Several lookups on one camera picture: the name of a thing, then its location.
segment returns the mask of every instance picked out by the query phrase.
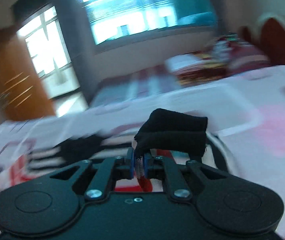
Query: bed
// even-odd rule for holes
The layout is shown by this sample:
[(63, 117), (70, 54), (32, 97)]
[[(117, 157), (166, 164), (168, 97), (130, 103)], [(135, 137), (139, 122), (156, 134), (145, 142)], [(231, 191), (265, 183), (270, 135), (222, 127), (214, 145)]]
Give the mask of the bed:
[[(279, 56), (279, 52), (285, 51), (282, 47), (285, 42), (275, 40), (270, 31), (272, 28), (276, 33), (285, 34), (282, 22), (268, 16), (258, 22), (261, 31), (242, 29), (245, 39), (268, 54), (275, 64), (273, 67), (169, 93), (100, 105), (61, 118), (3, 123), (0, 125), (0, 191), (41, 175), (25, 170), (31, 150), (51, 148), (68, 138), (98, 132), (132, 138), (153, 110), (164, 108), (207, 116), (208, 131), (228, 148), (224, 156), (228, 171), (271, 188), (285, 203), (285, 53), (284, 57)], [(252, 33), (258, 33), (261, 39)], [(276, 57), (271, 45), (278, 50)], [(95, 157), (125, 155), (126, 152), (99, 154)], [(177, 158), (180, 163), (186, 160), (186, 156)], [(137, 181), (121, 181), (117, 187), (135, 188)], [(277, 233), (285, 238), (285, 213)]]
[(142, 69), (100, 82), (90, 107), (119, 103), (181, 89), (165, 65)]

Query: window frame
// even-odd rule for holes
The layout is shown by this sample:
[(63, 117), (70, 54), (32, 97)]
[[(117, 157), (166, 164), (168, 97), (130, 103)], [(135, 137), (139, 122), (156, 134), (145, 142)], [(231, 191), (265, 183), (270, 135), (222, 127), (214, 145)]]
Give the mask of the window frame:
[[(67, 59), (67, 64), (62, 66), (61, 68), (59, 68), (60, 71), (63, 71), (63, 70), (65, 70), (67, 68), (70, 68), (72, 66), (72, 61), (70, 59), (70, 56), (69, 56), (69, 53), (68, 53), (68, 50), (67, 50), (67, 47), (66, 47), (66, 44), (65, 44), (64, 36), (62, 34), (62, 30), (60, 28), (58, 16), (56, 15), (53, 18), (51, 18), (50, 20), (48, 20), (48, 21), (45, 20), (44, 12), (47, 11), (48, 9), (52, 8), (52, 7), (54, 7), (54, 5), (47, 4), (42, 9), (38, 10), (36, 13), (34, 13), (32, 16), (30, 16), (28, 19), (26, 19), (22, 23), (22, 26), (25, 26), (27, 23), (29, 23), (31, 20), (35, 19), (38, 16), (40, 16), (40, 18), (41, 18), (41, 25), (39, 27), (37, 27), (36, 29), (34, 29), (33, 31), (31, 31), (30, 33), (28, 33), (27, 35), (22, 36), (22, 37), (26, 40), (28, 37), (30, 37), (31, 35), (33, 35), (36, 31), (38, 31), (40, 29), (44, 29), (44, 31), (47, 32), (47, 25), (52, 23), (52, 22), (55, 22), (56, 26), (57, 26), (58, 34), (59, 34), (59, 37), (60, 37), (60, 41), (62, 43), (62, 47), (63, 47), (64, 53), (65, 53), (65, 56), (66, 56), (66, 59)], [(33, 57), (30, 57), (30, 58), (33, 60), (37, 56), (38, 55), (35, 55)], [(45, 79), (45, 78), (53, 75), (54, 73), (55, 73), (55, 69), (53, 71), (51, 71), (51, 72), (41, 76), (40, 79)]]
[[(80, 3), (81, 6), (84, 8), (86, 5), (94, 1), (96, 0), (90, 0), (78, 3)], [(172, 27), (159, 28), (154, 30), (143, 31), (141, 33), (126, 35), (114, 40), (103, 41), (102, 43), (96, 44), (91, 23), (89, 22), (88, 19), (87, 22), (89, 24), (89, 32), (91, 34), (92, 42), (94, 43), (95, 46), (95, 54), (100, 54), (102, 52), (106, 52), (112, 49), (116, 49), (122, 46), (127, 46), (130, 44), (134, 44), (136, 42), (142, 42), (146, 40), (159, 39), (167, 36), (180, 35), (186, 33), (203, 33), (203, 32), (210, 32), (217, 30), (217, 25), (214, 26), (199, 26), (197, 24), (176, 25)]]

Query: black cloth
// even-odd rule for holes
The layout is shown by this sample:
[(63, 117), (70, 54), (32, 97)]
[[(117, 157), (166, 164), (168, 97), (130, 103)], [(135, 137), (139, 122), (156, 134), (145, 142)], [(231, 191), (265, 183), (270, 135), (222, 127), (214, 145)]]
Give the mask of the black cloth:
[(206, 149), (207, 147), (211, 148), (212, 156), (215, 161), (215, 165), (217, 169), (229, 173), (227, 162), (224, 157), (224, 155), (227, 154), (226, 152), (229, 150), (218, 136), (216, 135), (213, 135), (213, 136), (215, 137), (216, 141), (214, 142), (210, 138), (207, 137)]
[(135, 156), (140, 158), (150, 149), (161, 149), (185, 152), (199, 159), (206, 149), (207, 124), (207, 117), (156, 109), (135, 136)]
[[(46, 170), (46, 169), (57, 169), (63, 168), (70, 164), (79, 162), (81, 160), (87, 160), (91, 158), (94, 154), (101, 152), (107, 149), (121, 149), (121, 148), (129, 148), (131, 147), (131, 142), (120, 143), (115, 145), (103, 145), (102, 142), (107, 139), (108, 137), (103, 137), (98, 134), (93, 134), (86, 138), (78, 138), (78, 139), (67, 139), (60, 144), (56, 145), (54, 148), (59, 148), (59, 151), (54, 155), (44, 156), (41, 158), (34, 158), (33, 155), (39, 153), (46, 153), (51, 149), (45, 149), (41, 151), (35, 151), (30, 153), (30, 162), (37, 161), (37, 162), (44, 162), (43, 166), (39, 166), (37, 168), (29, 168), (30, 170)], [(58, 157), (62, 157), (64, 163), (60, 164), (51, 164), (50, 166), (46, 165), (45, 161), (50, 159), (55, 159)]]

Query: colorful fabric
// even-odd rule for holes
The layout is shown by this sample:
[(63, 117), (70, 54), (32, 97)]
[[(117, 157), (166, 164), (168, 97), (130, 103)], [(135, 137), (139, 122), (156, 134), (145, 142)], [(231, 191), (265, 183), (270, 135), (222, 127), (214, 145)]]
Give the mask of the colorful fabric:
[(271, 66), (267, 55), (256, 46), (240, 40), (237, 34), (216, 39), (210, 54), (228, 64), (228, 75)]
[(213, 81), (227, 76), (225, 63), (202, 52), (175, 56), (166, 60), (165, 65), (177, 76), (181, 85)]

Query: pink pattern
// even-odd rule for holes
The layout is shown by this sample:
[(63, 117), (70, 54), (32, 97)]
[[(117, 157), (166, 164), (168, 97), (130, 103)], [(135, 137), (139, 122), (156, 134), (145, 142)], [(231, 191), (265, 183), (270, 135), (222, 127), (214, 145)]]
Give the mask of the pink pattern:
[(260, 109), (264, 122), (255, 128), (259, 140), (277, 157), (285, 157), (285, 108), (266, 106)]

